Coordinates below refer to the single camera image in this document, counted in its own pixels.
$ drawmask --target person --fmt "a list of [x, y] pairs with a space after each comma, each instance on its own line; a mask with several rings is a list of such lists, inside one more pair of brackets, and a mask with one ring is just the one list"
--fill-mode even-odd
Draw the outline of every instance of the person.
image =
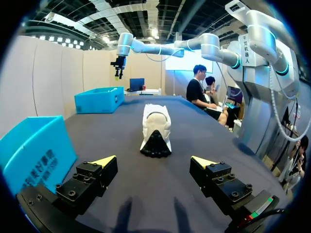
[[204, 88], [200, 81], [203, 81], [206, 75], [206, 67], [203, 65], [196, 65], [193, 68], [194, 78], [189, 82], [187, 86], [186, 98], [197, 107], [204, 110], [212, 118], [216, 119], [220, 124], [225, 125], [227, 122], [227, 116], [216, 110], [217, 105], [214, 103], [208, 103], [204, 96]]
[[[211, 100], [211, 103], [215, 103], [216, 105], [219, 105], [219, 102], [218, 102], [218, 97], [217, 97], [217, 91], [216, 91], [216, 88], [215, 88], [215, 78], [212, 77], [212, 76], [209, 76], [207, 78], [205, 78], [205, 82], [207, 84], [207, 88], [205, 90], [205, 93], [207, 95], [210, 96], [210, 100]], [[225, 106], [224, 107], [224, 114], [227, 116], [229, 116], [229, 113], [228, 113], [228, 107]]]
[[286, 193], [291, 190], [305, 175], [306, 170], [306, 150], [309, 145], [309, 139], [304, 136], [294, 146], [288, 160], [281, 172], [278, 181], [283, 186]]

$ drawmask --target monitor screen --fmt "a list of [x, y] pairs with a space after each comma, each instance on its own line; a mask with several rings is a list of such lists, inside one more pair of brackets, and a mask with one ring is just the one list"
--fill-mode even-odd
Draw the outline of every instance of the monitor screen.
[[243, 93], [241, 89], [228, 86], [227, 95], [228, 95], [229, 100], [233, 100], [236, 103], [240, 103], [240, 104], [242, 103]]
[[145, 79], [130, 79], [131, 91], [141, 91], [143, 85], [145, 85]]

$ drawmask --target shorts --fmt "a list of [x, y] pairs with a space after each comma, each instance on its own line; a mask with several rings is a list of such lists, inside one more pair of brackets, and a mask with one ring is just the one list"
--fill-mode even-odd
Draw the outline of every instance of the shorts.
[[221, 112], [215, 111], [215, 110], [211, 110], [209, 108], [205, 108], [205, 109], [203, 109], [203, 111], [206, 112], [207, 114], [209, 114], [215, 120], [218, 120], [219, 117], [220, 117], [220, 114], [221, 114]]

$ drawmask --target blue plastic bin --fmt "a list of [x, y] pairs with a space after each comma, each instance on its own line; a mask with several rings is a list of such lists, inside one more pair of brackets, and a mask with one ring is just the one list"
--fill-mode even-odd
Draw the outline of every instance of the blue plastic bin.
[[122, 86], [97, 88], [74, 96], [77, 114], [113, 113], [124, 101]]
[[39, 182], [55, 192], [76, 158], [62, 116], [28, 117], [0, 141], [0, 166], [13, 195]]

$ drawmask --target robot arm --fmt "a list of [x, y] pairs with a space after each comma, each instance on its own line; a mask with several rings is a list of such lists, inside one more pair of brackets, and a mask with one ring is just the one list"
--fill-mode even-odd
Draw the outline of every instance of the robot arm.
[[186, 50], [199, 50], [201, 49], [202, 57], [215, 62], [223, 63], [232, 68], [240, 66], [240, 56], [235, 52], [219, 48], [219, 37], [204, 33], [198, 38], [175, 41], [175, 47], [184, 48]]
[[276, 45], [278, 40], [289, 45], [289, 34], [282, 22], [262, 12], [249, 10], [246, 15], [250, 48], [269, 61], [277, 74], [284, 75], [288, 71], [288, 61], [283, 51]]
[[116, 77], [122, 78], [122, 70], [125, 67], [126, 56], [132, 49], [135, 53], [151, 53], [159, 55], [171, 55], [175, 57], [183, 57], [184, 51], [182, 49], [172, 49], [164, 45], [149, 44], [145, 45], [143, 42], [136, 40], [131, 33], [122, 33], [118, 40], [117, 59], [110, 64], [116, 68]]

